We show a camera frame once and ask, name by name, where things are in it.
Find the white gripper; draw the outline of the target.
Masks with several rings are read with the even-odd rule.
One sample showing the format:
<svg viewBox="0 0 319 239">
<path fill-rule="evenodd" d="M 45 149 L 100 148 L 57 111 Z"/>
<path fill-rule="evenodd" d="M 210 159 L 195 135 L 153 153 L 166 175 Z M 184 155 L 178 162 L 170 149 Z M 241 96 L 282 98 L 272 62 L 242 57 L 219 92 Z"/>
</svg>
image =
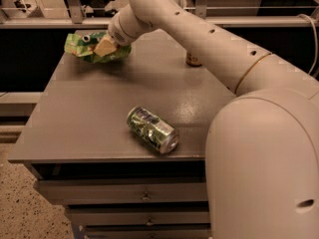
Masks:
<svg viewBox="0 0 319 239">
<path fill-rule="evenodd" d="M 141 21 L 130 6 L 126 6 L 112 18 L 108 27 L 109 34 L 100 40 L 94 53 L 100 57 L 110 55 L 119 45 L 127 46 L 149 31 L 150 26 Z"/>
</svg>

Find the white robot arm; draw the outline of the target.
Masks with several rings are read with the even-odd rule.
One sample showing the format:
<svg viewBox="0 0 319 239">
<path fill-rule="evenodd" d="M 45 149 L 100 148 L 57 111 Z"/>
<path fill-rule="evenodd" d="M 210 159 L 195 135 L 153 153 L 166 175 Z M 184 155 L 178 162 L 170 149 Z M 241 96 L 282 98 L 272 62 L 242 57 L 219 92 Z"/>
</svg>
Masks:
<svg viewBox="0 0 319 239">
<path fill-rule="evenodd" d="M 319 84 L 177 0 L 129 0 L 113 45 L 171 35 L 235 95 L 209 128 L 205 175 L 212 239 L 319 239 Z"/>
</svg>

